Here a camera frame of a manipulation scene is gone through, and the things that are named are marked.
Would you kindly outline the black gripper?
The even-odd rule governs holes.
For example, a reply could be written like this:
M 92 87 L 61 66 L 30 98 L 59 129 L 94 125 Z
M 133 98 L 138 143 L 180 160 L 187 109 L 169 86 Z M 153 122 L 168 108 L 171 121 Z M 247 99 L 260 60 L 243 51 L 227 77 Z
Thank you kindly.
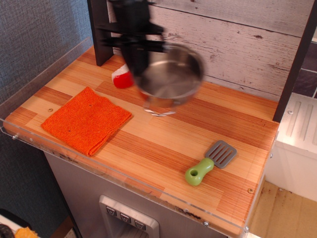
M 120 47 L 129 70 L 140 76 L 148 67 L 152 52 L 163 52 L 164 41 L 148 40 L 148 35 L 162 36 L 164 29 L 151 23 L 148 0 L 111 0 L 116 21 L 100 23 L 99 30 L 119 34 L 103 42 L 107 46 Z

